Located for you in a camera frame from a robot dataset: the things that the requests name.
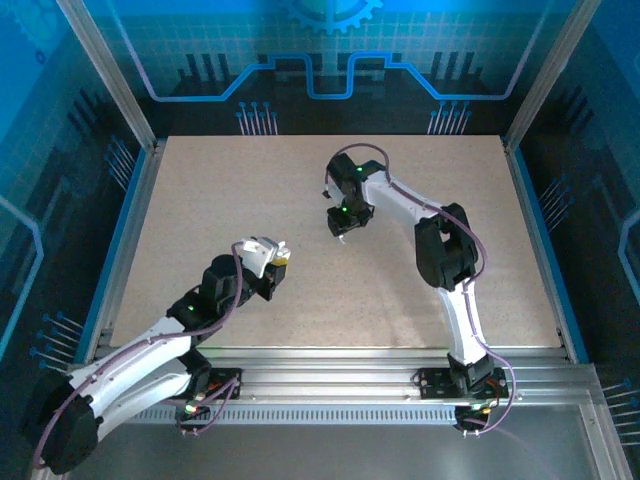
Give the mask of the grey metal plate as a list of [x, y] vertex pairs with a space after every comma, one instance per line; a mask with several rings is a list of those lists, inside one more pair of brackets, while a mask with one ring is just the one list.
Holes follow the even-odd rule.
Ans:
[[581, 425], [533, 411], [463, 438], [435, 426], [118, 428], [70, 480], [600, 480]]

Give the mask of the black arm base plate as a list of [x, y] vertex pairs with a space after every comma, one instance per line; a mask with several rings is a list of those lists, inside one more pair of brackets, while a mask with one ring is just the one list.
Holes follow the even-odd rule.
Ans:
[[503, 369], [482, 379], [467, 393], [462, 393], [454, 383], [448, 368], [420, 368], [411, 376], [411, 382], [419, 389], [422, 400], [430, 399], [507, 399], [509, 388]]
[[209, 402], [229, 395], [231, 400], [237, 400], [240, 397], [242, 374], [240, 368], [212, 369], [208, 378], [198, 386], [194, 399]]

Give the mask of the aluminium side rail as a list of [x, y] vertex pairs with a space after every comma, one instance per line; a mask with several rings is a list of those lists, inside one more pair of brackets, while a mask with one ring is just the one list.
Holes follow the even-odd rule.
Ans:
[[117, 263], [113, 269], [106, 297], [100, 309], [97, 331], [93, 334], [89, 353], [80, 364], [85, 364], [94, 359], [96, 351], [101, 345], [103, 332], [112, 329], [117, 320], [166, 143], [165, 139], [158, 140], [155, 151], [147, 153], [146, 163], [141, 172], [120, 247], [116, 254]]
[[536, 210], [536, 198], [535, 196], [531, 196], [532, 184], [528, 176], [528, 172], [522, 168], [517, 153], [511, 147], [507, 146], [506, 138], [502, 137], [501, 141], [532, 245], [533, 254], [540, 273], [542, 285], [550, 304], [552, 318], [556, 324], [556, 333], [559, 337], [560, 348], [564, 351], [568, 362], [578, 364], [580, 362], [580, 358], [576, 353], [575, 346], [571, 338], [569, 325], [565, 315], [563, 299], [555, 283], [553, 265], [550, 262], [545, 245], [545, 237], [543, 236], [543, 234], [546, 233], [546, 230], [540, 229], [544, 224], [539, 222], [541, 216]]

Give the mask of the aluminium mounting rail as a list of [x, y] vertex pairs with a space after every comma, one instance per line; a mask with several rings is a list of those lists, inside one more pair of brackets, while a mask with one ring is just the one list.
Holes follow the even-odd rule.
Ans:
[[[218, 368], [243, 371], [241, 402], [258, 404], [417, 403], [411, 380], [420, 368], [445, 368], [442, 349], [204, 347]], [[512, 365], [517, 406], [603, 402], [595, 368], [570, 361], [562, 348], [500, 348]]]

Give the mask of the aluminium frame post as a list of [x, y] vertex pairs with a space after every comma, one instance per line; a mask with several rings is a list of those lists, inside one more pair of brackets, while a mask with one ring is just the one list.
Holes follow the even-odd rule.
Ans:
[[604, 404], [579, 406], [599, 480], [634, 480], [609, 409]]
[[55, 1], [136, 140], [146, 153], [153, 153], [156, 135], [84, 1]]
[[519, 147], [601, 2], [576, 0], [504, 137], [506, 154], [513, 154]]

